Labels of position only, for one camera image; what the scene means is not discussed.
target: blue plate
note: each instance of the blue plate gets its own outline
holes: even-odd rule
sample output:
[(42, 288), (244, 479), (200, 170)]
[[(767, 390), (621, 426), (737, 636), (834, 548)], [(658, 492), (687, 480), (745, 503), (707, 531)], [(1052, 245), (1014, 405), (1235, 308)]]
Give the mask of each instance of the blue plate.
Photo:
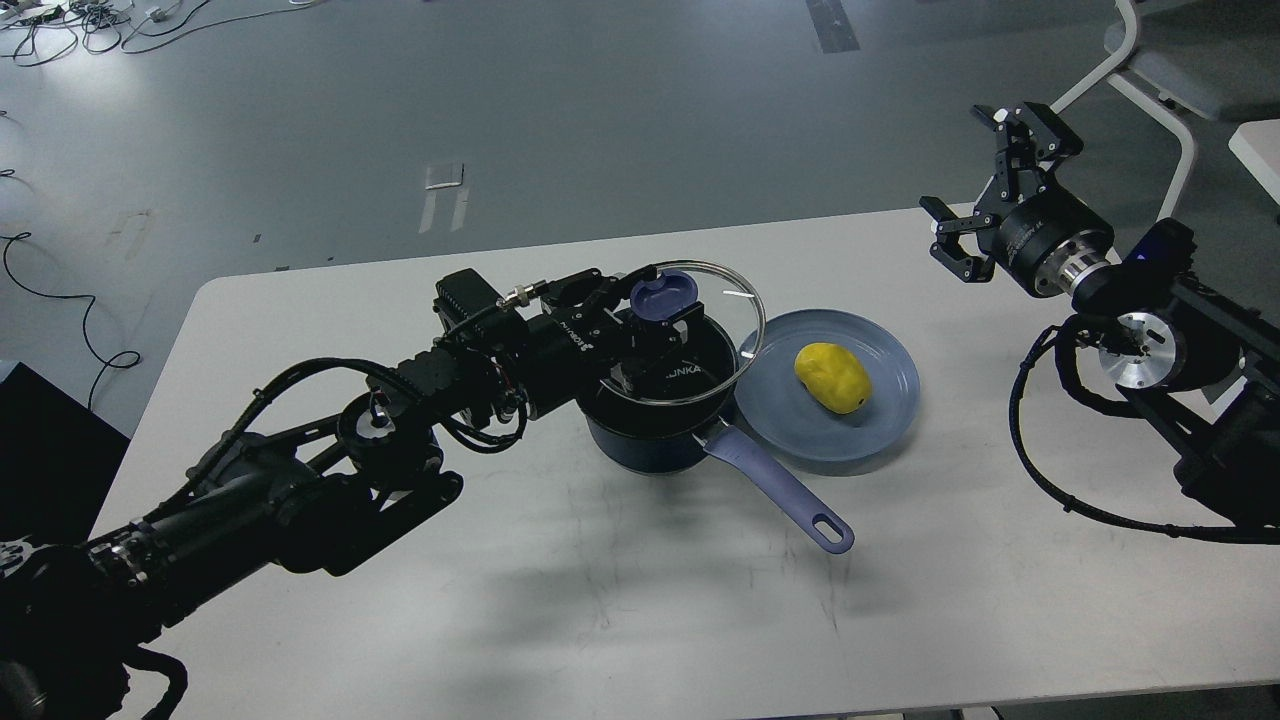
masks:
[[(764, 325), (764, 347), (737, 382), (735, 398), (749, 429), (810, 473), (865, 470), (911, 427), (920, 375), (902, 343), (876, 323), (840, 310), (799, 310)], [(748, 338), (750, 347), (755, 338)], [(812, 342), (851, 350), (872, 378), (872, 397), (854, 413), (823, 407), (795, 374), (795, 357)]]

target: black box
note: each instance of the black box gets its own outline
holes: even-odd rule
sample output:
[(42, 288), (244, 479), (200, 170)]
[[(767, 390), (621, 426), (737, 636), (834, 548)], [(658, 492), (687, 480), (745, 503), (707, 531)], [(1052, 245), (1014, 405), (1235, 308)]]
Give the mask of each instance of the black box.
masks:
[(128, 447), (35, 370), (0, 360), (0, 539), (87, 539)]

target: white table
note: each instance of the white table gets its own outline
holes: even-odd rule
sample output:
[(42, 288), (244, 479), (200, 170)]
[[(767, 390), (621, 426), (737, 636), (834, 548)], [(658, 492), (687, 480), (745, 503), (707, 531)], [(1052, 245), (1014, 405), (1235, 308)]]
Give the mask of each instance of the white table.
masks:
[[(394, 363), (439, 333), (442, 275), (495, 287), (586, 266), (704, 258), (771, 314), (865, 315), (911, 351), (906, 451), (804, 477), (858, 533), (822, 552), (716, 461), (622, 470), (562, 409), (512, 451), (447, 445), (461, 500), (351, 575), (268, 568), (154, 643), (191, 669), (179, 717), (756, 717), (973, 706), (1280, 679), (1280, 552), (1112, 530), (1023, 474), (1005, 421), (1034, 334), (1068, 314), (1006, 277), (929, 259), (919, 210), (223, 278), (201, 290), (99, 529), (150, 509), (252, 388), (317, 355)], [(343, 407), (353, 373), (308, 380), (257, 427)], [(1070, 491), (1147, 519), (1215, 523), (1140, 421), (1032, 378), (1027, 438)], [(124, 716), (160, 683), (138, 676)]]
[(1280, 202), (1280, 119), (1243, 123), (1228, 146)]

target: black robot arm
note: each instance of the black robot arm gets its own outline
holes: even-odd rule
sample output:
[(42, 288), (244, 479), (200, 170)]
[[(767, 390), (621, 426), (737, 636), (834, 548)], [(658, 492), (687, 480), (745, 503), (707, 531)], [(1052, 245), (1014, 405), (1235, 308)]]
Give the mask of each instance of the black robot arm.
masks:
[[(500, 452), (536, 419), (618, 364), (648, 366), (678, 347), (663, 323), (614, 309), (653, 266), (625, 277), (591, 269), (502, 296), (474, 270), (436, 284), (445, 333), (396, 368), (321, 357), (261, 389), (159, 507), (79, 546), (31, 538), (0, 544), (0, 717), (105, 717), (127, 692), (122, 664), (159, 670), (172, 691), (182, 665), (140, 648), (268, 564), (342, 575), (431, 518), (462, 492), (443, 468), (435, 430)], [(541, 300), (541, 313), (517, 309)], [(335, 368), (369, 392), (344, 410), (270, 436), (248, 430), (276, 397)], [(503, 436), (493, 420), (515, 424)], [(308, 460), (303, 446), (329, 445)], [(355, 471), (334, 469), (349, 460)]]
[[(1046, 331), (1021, 365), (1010, 400), (1010, 430), (1023, 465), (1066, 510), (1126, 528), (1215, 542), (1280, 543), (1280, 331), (1192, 273), (1192, 231), (1156, 223), (1119, 264), (1106, 259), (1115, 233), (1059, 184), (1056, 170), (1084, 145), (1046, 105), (975, 114), (996, 135), (996, 170), (972, 215), (920, 199), (934, 219), (931, 254), (965, 282), (989, 281), (1000, 265), (1032, 297), (1068, 293), (1076, 311)], [(960, 246), (977, 236), (978, 254)], [(1123, 400), (1080, 383), (1079, 347), (1094, 347)], [(1055, 350), (1062, 388), (1100, 413), (1147, 420), (1180, 455), (1181, 491), (1234, 523), (1197, 528), (1139, 523), (1083, 503), (1048, 482), (1021, 443), (1019, 404), (1036, 360)], [(1243, 374), (1243, 392), (1215, 421), (1174, 393)]]

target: pot handle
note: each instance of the pot handle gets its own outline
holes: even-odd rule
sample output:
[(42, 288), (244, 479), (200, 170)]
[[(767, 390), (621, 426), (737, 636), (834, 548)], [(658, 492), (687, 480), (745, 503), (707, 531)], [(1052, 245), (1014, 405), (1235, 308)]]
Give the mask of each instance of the pot handle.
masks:
[[(854, 546), (854, 530), (849, 524), (746, 433), (732, 425), (713, 433), (703, 446), (707, 455), (741, 470), (823, 550), (838, 555)], [(829, 539), (820, 524), (831, 528), (840, 539)]]

